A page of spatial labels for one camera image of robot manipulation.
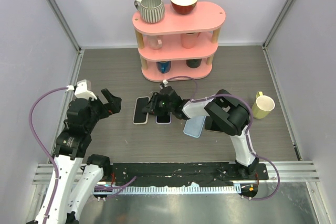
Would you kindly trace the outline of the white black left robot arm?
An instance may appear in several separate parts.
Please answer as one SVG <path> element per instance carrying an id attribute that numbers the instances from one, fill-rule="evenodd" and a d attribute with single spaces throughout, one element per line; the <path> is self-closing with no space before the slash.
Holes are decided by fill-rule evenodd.
<path id="1" fill-rule="evenodd" d="M 86 150 L 92 141 L 91 133 L 99 120 L 117 114 L 121 110 L 121 98 L 102 89 L 107 102 L 102 103 L 89 90 L 79 93 L 68 105 L 64 128 L 55 141 L 54 152 L 45 151 L 54 167 L 41 209 L 32 223 L 79 223 L 81 212 L 95 185 L 107 181 L 112 174 L 110 158 L 93 154 L 76 183 Z"/>

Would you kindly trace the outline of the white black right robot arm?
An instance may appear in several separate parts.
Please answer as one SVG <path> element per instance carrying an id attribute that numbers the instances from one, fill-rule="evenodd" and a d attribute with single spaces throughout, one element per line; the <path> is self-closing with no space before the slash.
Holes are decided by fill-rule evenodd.
<path id="1" fill-rule="evenodd" d="M 155 116 L 170 113 L 180 120 L 198 116 L 211 118 L 232 141 L 239 177 L 250 179 L 255 175 L 259 158 L 249 138 L 252 112 L 243 100 L 227 90 L 220 89 L 216 94 L 202 99 L 182 99 L 172 87 L 167 86 L 153 93 L 142 112 Z"/>

